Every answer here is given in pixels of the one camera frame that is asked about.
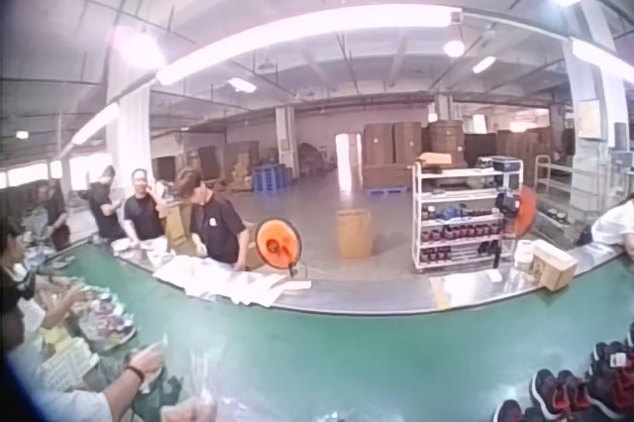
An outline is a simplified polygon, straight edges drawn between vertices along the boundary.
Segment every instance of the metal rack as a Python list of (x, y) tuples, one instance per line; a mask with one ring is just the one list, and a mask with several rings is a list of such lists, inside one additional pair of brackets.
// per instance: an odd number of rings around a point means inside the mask
[[(509, 258), (512, 256), (515, 246), (514, 235), (504, 233), (504, 216), (499, 212), (481, 216), (455, 217), (449, 220), (423, 219), (422, 207), (424, 205), (443, 206), (451, 203), (473, 203), (475, 201), (487, 201), (491, 209), (497, 195), (502, 190), (519, 190), (522, 185), (524, 165), (520, 159), (519, 169), (515, 171), (498, 171), (492, 167), (468, 168), (468, 169), (445, 169), (440, 173), (423, 172), (420, 162), (415, 162), (412, 166), (412, 259), (417, 271), (422, 272), (429, 269), (448, 268), (459, 265), (491, 264), (497, 263), (499, 258)], [(455, 182), (456, 179), (483, 178), (484, 180), (494, 180), (494, 183), (481, 183), (482, 189), (448, 189), (443, 187), (442, 180)], [(438, 180), (433, 191), (425, 189), (425, 181)], [(433, 240), (423, 242), (422, 234), (431, 229), (442, 229), (445, 226), (479, 225), (496, 222), (499, 224), (499, 233), (495, 235), (482, 235), (471, 237), (460, 237), (452, 240)], [(489, 255), (479, 254), (478, 247), (485, 242), (497, 241), (499, 252)], [(437, 260), (435, 262), (421, 262), (424, 251), (436, 248), (451, 248), (451, 258)]]

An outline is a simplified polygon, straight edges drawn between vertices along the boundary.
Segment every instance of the bracelet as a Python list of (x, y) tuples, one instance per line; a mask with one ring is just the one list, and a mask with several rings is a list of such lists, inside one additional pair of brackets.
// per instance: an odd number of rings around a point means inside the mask
[(127, 366), (126, 367), (127, 370), (132, 371), (134, 374), (137, 375), (137, 377), (141, 380), (141, 384), (143, 384), (146, 380), (145, 375), (137, 368), (135, 368), (134, 366)]

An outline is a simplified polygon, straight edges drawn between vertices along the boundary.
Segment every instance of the orange fan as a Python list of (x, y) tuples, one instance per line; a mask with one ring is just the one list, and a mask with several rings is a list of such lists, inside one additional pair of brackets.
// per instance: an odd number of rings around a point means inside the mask
[(290, 222), (281, 218), (260, 222), (256, 229), (256, 249), (262, 260), (273, 268), (293, 268), (301, 257), (301, 239)]
[(537, 198), (533, 191), (522, 186), (519, 190), (519, 210), (515, 218), (515, 236), (522, 237), (526, 234), (537, 215)]

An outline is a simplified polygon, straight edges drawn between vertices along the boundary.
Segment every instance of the wooden pallet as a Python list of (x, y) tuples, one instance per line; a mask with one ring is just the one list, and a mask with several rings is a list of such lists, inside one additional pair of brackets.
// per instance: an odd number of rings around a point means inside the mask
[(368, 196), (395, 196), (407, 193), (407, 186), (403, 187), (375, 187), (366, 189)]

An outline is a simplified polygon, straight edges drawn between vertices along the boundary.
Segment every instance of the ceiling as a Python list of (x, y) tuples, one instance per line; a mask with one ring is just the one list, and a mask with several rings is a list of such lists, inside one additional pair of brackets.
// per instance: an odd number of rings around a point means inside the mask
[[(634, 34), (629, 34), (634, 0), (599, 1), (617, 51), (634, 62)], [(550, 0), (8, 0), (2, 35), (3, 165), (53, 157), (103, 108), (108, 40), (115, 26), (153, 35), (173, 60), (271, 20), (377, 2), (480, 8), (582, 34)], [(468, 52), (449, 59), (442, 45), (458, 37)], [(486, 55), (498, 61), (473, 75), (472, 67)], [(467, 103), (547, 106), (554, 99), (569, 100), (562, 57), (556, 40), (473, 18), (444, 30), (317, 37), (235, 57), (170, 87), (155, 85), (151, 126), (160, 133), (286, 103), (327, 107), (380, 95), (420, 102), (437, 91), (462, 94)], [(258, 90), (235, 92), (227, 84), (234, 76)], [(30, 138), (16, 139), (18, 130), (29, 131)], [(92, 145), (101, 145), (99, 137)]]

